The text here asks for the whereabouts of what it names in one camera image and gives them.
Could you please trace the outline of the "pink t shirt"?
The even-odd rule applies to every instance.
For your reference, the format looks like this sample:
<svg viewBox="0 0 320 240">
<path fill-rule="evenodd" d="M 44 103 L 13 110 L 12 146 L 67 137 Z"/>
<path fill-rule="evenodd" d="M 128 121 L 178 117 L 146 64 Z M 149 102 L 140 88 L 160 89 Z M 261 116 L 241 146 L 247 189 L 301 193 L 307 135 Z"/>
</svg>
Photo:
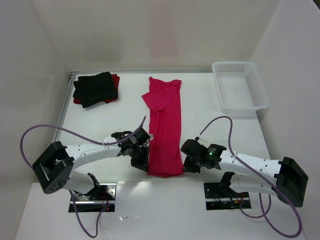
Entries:
<svg viewBox="0 0 320 240">
<path fill-rule="evenodd" d="M 147 174 L 170 178 L 183 174 L 180 151 L 182 132 L 181 89 L 182 81 L 165 82 L 149 77 L 149 92 L 142 99 L 150 110 Z"/>
</svg>

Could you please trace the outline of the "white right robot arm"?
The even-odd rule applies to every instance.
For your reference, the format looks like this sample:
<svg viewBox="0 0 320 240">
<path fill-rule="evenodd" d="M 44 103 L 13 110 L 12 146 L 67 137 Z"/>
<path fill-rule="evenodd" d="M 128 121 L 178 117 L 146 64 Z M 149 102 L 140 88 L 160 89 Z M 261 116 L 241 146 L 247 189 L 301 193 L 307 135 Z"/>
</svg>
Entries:
<svg viewBox="0 0 320 240">
<path fill-rule="evenodd" d="M 226 194 L 261 193 L 276 196 L 285 204 L 291 202 L 296 208 L 303 206 L 309 177 L 290 157 L 258 158 L 218 144 L 205 146 L 196 139 L 188 139 L 181 151 L 186 155 L 184 172 L 199 173 L 201 168 L 223 171 L 219 187 Z"/>
</svg>

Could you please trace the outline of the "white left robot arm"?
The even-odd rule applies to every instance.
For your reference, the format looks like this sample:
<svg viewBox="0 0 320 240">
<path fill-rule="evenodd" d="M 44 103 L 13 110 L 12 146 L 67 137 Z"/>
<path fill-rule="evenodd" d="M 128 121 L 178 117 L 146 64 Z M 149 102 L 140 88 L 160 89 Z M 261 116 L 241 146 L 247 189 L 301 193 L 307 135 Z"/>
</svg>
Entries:
<svg viewBox="0 0 320 240">
<path fill-rule="evenodd" d="M 65 146 L 56 141 L 32 164 L 32 170 L 45 194 L 66 189 L 95 200 L 102 192 L 101 184 L 92 173 L 77 169 L 98 160 L 129 156 L 132 167 L 148 172 L 151 139 L 140 127 L 134 132 L 115 132 L 97 143 Z"/>
</svg>

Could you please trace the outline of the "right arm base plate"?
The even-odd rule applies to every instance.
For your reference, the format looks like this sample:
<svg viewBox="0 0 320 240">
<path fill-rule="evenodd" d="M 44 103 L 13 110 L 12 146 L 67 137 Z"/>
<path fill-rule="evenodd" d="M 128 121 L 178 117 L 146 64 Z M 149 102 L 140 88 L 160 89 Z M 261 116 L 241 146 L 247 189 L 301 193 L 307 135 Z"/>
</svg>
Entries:
<svg viewBox="0 0 320 240">
<path fill-rule="evenodd" d="M 239 210 L 251 209 L 248 192 L 236 193 L 233 190 L 223 191 L 218 181 L 205 181 L 203 183 L 205 206 L 207 211 L 213 210 Z"/>
</svg>

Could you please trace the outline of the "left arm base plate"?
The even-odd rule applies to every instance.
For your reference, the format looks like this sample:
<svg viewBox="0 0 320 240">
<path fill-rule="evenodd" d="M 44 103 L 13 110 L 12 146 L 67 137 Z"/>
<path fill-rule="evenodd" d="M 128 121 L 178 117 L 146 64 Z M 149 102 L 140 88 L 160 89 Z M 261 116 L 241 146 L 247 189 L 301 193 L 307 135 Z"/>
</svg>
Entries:
<svg viewBox="0 0 320 240">
<path fill-rule="evenodd" d="M 106 208 L 104 212 L 115 211 L 117 184 L 115 182 L 101 183 L 100 187 L 100 192 L 95 197 L 76 191 L 72 192 L 79 213 L 98 213 L 103 208 Z"/>
</svg>

